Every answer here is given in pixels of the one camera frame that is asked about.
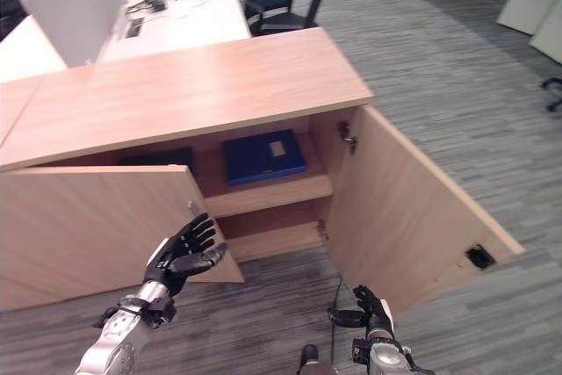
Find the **grey carpet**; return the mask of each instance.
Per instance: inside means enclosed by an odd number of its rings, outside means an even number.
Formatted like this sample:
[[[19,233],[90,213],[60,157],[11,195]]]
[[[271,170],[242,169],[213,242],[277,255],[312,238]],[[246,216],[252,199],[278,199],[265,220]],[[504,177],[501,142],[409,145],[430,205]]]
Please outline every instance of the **grey carpet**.
[[[494,23],[503,3],[325,0],[318,17],[379,110],[529,251],[398,318],[419,364],[441,374],[562,372],[562,113],[544,111],[537,87],[562,68]],[[245,285],[186,289],[137,373],[292,373],[308,342],[327,359],[337,275],[323,249],[243,270]],[[0,315],[0,373],[71,373],[96,338],[88,325],[121,294]],[[336,333],[343,374],[364,373],[350,363],[354,334]]]

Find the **blue box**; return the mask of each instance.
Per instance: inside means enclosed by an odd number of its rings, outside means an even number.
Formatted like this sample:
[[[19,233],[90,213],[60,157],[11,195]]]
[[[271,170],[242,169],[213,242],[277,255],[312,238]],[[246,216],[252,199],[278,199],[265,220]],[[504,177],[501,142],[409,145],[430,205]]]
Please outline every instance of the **blue box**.
[[[305,157],[291,129],[225,141],[231,186],[306,171]]]

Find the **robotic hand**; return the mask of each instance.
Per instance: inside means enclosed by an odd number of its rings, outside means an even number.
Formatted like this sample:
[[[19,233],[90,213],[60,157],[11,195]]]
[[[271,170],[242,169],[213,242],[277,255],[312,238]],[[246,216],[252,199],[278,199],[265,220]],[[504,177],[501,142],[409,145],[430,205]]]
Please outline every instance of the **robotic hand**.
[[[143,285],[107,309],[94,327],[102,334],[83,355],[77,375],[127,375],[152,330],[176,314],[174,300],[185,280],[217,265],[227,245],[205,252],[214,244],[213,222],[206,213],[164,239],[148,260]]]
[[[345,328],[365,327],[365,337],[353,340],[352,358],[365,364],[367,373],[375,375],[435,375],[415,364],[411,350],[394,336],[393,317],[385,300],[379,299],[364,285],[353,289],[357,305],[363,311],[336,310],[330,313],[335,325]]]

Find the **wooden shelf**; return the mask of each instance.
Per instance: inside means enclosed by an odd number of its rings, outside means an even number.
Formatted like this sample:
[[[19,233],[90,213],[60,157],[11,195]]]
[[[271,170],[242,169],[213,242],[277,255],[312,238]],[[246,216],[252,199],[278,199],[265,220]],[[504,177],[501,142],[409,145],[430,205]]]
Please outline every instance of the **wooden shelf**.
[[[312,201],[219,219],[237,262],[320,246]]]
[[[214,217],[284,206],[332,195],[328,174],[307,134],[297,134],[306,172],[274,180],[229,186],[222,148],[196,152],[197,183],[207,210]]]

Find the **wood grain surface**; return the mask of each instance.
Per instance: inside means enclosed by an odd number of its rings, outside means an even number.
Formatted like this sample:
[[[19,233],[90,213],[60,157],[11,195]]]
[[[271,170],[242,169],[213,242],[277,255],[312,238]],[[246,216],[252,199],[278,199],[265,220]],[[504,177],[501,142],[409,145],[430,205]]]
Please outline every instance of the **wood grain surface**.
[[[185,166],[22,169],[0,175],[0,199],[0,276],[60,299],[138,284],[162,239],[205,209]],[[191,281],[242,277],[228,255]]]
[[[368,285],[396,314],[481,273],[465,252],[497,262],[523,248],[371,106],[351,125],[327,221],[328,250],[348,286]]]
[[[219,219],[236,261],[243,262],[322,244],[313,201]]]
[[[306,171],[251,184],[229,186],[222,148],[198,154],[197,182],[209,213],[215,217],[249,213],[332,194],[332,184],[306,134],[297,135]]]
[[[36,287],[22,285],[0,276],[0,309],[3,311],[18,309],[22,303],[27,306],[37,306],[58,302],[62,299],[61,296],[45,293]]]
[[[4,143],[42,79],[42,76],[33,76],[0,84],[0,145]]]
[[[371,98],[320,28],[91,69],[88,81],[66,92],[54,83],[34,95],[3,145],[0,169],[305,116]]]

